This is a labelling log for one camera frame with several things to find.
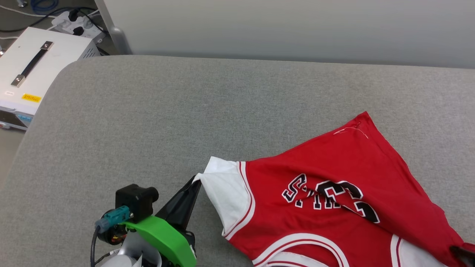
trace gray fabric surface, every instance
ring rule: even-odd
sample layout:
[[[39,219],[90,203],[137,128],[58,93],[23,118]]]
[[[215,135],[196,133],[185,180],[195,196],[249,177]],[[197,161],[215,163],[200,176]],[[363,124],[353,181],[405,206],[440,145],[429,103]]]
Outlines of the gray fabric surface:
[[[150,56],[66,67],[0,191],[2,266],[88,266],[115,190],[154,186],[158,210],[210,156],[281,153],[367,110],[450,225],[475,242],[475,71]],[[201,191],[198,266],[251,262]],[[97,255],[111,248],[99,242]]]

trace basketball jersey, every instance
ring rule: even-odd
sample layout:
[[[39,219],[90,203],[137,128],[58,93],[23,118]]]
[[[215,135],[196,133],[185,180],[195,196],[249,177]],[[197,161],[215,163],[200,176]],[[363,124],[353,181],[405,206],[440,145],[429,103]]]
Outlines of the basketball jersey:
[[[280,155],[196,175],[256,267],[461,267],[463,241],[365,112]]]

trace teal connector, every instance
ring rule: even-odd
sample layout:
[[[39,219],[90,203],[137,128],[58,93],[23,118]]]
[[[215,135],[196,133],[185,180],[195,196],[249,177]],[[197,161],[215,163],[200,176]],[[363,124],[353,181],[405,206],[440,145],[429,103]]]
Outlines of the teal connector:
[[[109,230],[110,227],[123,223],[130,218],[130,210],[127,206],[116,208],[104,215],[104,218],[95,222],[95,227],[100,227],[99,234]]]

